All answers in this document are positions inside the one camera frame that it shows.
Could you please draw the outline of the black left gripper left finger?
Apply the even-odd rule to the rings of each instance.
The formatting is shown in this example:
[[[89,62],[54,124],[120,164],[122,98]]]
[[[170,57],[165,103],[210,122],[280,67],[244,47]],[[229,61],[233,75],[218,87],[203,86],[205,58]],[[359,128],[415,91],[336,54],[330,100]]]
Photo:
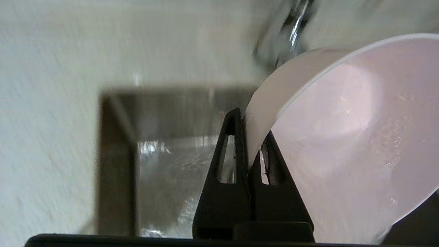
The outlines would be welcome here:
[[[247,152],[240,108],[229,111],[222,123],[210,168],[193,218],[194,239],[232,240],[235,225],[251,220],[251,203],[247,175]],[[235,137],[235,183],[224,184],[218,168],[224,161],[226,137]]]

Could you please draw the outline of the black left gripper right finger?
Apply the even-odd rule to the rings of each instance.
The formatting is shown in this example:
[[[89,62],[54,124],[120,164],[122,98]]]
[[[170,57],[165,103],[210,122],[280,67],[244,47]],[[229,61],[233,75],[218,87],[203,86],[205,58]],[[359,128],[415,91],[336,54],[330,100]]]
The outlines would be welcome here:
[[[314,224],[272,132],[263,141],[248,175],[251,184],[248,238],[314,242]]]

